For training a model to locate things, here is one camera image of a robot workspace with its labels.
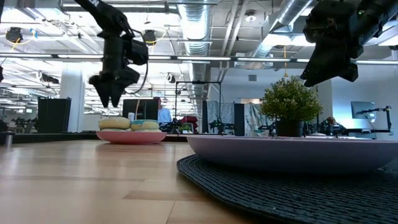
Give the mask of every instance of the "monitor screen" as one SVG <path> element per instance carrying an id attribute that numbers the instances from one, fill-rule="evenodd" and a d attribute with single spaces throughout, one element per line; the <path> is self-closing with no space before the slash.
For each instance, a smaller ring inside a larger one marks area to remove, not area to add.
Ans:
<path id="1" fill-rule="evenodd" d="M 369 112 L 369 113 L 362 113 L 363 111 L 367 110 L 374 110 L 376 106 L 373 102 L 358 102 L 352 101 L 351 102 L 351 112 L 354 119 L 376 119 L 376 112 Z"/>

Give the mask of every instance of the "desk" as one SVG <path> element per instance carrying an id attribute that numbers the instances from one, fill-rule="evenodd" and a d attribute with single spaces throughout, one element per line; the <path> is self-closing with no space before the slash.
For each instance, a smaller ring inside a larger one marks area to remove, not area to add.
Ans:
<path id="1" fill-rule="evenodd" d="M 190 154 L 182 142 L 2 147 L 1 223 L 259 223 L 179 175 L 176 162 Z"/>

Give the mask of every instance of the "ceiling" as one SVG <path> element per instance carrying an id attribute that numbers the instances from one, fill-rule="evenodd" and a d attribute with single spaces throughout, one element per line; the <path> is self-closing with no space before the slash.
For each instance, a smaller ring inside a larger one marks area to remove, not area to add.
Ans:
<path id="1" fill-rule="evenodd" d="M 236 53 L 247 53 L 253 51 L 262 42 L 262 27 L 266 16 L 277 12 L 281 4 L 281 0 L 262 1 L 252 0 L 247 5 L 247 10 L 254 10 L 256 20 L 247 22 L 242 20 L 241 27 L 238 32 L 238 39 L 232 49 L 232 55 Z M 211 7 L 210 17 L 210 33 L 211 36 L 207 42 L 210 44 L 210 55 L 220 55 L 226 34 L 226 25 L 229 20 L 230 10 L 233 6 L 232 0 L 219 1 L 217 5 Z M 151 55 L 185 55 L 185 42 L 183 37 L 181 20 L 178 14 L 165 13 L 136 13 L 128 12 L 125 8 L 127 16 L 132 28 L 144 32 L 145 30 L 154 30 L 157 37 L 155 45 L 149 46 Z M 50 9 L 42 9 L 40 14 L 36 14 L 38 18 L 32 18 L 32 15 L 16 8 L 7 8 L 4 10 L 0 25 L 0 52 L 13 52 L 19 54 L 25 53 L 41 53 L 41 54 L 102 54 L 103 39 L 97 37 L 97 33 L 101 29 L 96 24 L 93 17 L 82 10 L 76 11 L 54 11 Z M 22 28 L 24 40 L 19 45 L 14 45 L 6 40 L 6 32 L 10 27 Z M 288 45 L 284 49 L 273 48 L 270 54 L 273 57 L 297 57 L 310 58 L 313 47 Z M 390 56 L 391 51 L 388 47 L 380 47 L 378 45 L 368 46 L 365 53 L 360 59 L 384 59 Z M 50 84 L 51 88 L 43 88 L 48 83 L 40 80 L 41 74 L 50 75 L 62 82 L 63 61 L 54 60 L 24 60 L 23 58 L 0 58 L 4 67 L 4 85 L 17 85 L 23 88 L 2 88 L 0 94 L 2 99 L 1 106 L 10 107 L 12 105 L 36 105 L 37 96 L 53 96 L 59 95 L 59 85 Z M 100 62 L 83 62 L 86 80 L 94 74 L 98 74 L 101 70 Z M 299 74 L 300 68 L 305 64 L 289 64 L 289 73 Z M 137 85 L 132 85 L 126 89 L 128 93 L 133 92 L 143 81 L 145 74 L 145 66 L 131 66 L 141 74 L 141 79 Z M 266 86 L 266 83 L 275 81 L 275 77 L 279 78 L 279 73 L 284 73 L 284 63 L 275 62 L 270 70 L 253 70 L 250 74 L 269 73 L 268 76 L 258 76 L 256 85 Z M 171 110 L 174 108 L 174 88 L 175 84 L 171 84 L 166 80 L 167 75 L 173 75 L 177 81 L 191 81 L 190 74 L 192 66 L 189 63 L 150 63 L 148 79 L 144 87 L 152 90 L 145 90 L 137 95 L 124 95 L 128 97 L 152 97 L 161 96 L 167 98 L 164 104 Z M 211 68 L 211 73 L 216 72 L 219 68 Z M 247 74 L 241 68 L 229 68 L 226 72 L 228 78 L 225 79 L 226 85 L 238 86 L 242 80 L 247 80 Z M 198 105 L 193 95 L 191 84 L 181 85 L 182 93 L 178 97 L 177 108 L 179 114 L 185 115 L 197 113 Z M 86 84 L 86 109 L 87 111 L 101 111 L 102 106 L 100 99 L 93 87 Z"/>

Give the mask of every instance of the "black plant pot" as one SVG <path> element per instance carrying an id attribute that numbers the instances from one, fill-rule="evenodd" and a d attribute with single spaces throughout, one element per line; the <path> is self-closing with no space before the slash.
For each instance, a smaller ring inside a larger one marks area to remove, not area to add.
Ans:
<path id="1" fill-rule="evenodd" d="M 283 137 L 303 136 L 304 121 L 276 121 L 276 135 Z"/>

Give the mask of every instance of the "black frame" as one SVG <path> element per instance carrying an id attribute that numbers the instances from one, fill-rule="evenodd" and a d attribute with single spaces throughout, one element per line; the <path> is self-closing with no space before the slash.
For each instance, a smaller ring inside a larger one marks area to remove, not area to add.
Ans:
<path id="1" fill-rule="evenodd" d="M 221 82 L 206 82 L 206 81 L 177 81 L 175 82 L 175 102 L 174 102 L 174 118 L 177 119 L 177 92 L 178 92 L 178 84 L 180 83 L 191 83 L 194 85 L 206 85 L 206 84 L 218 84 L 219 93 L 218 98 L 220 103 L 218 104 L 218 117 L 221 119 Z"/>

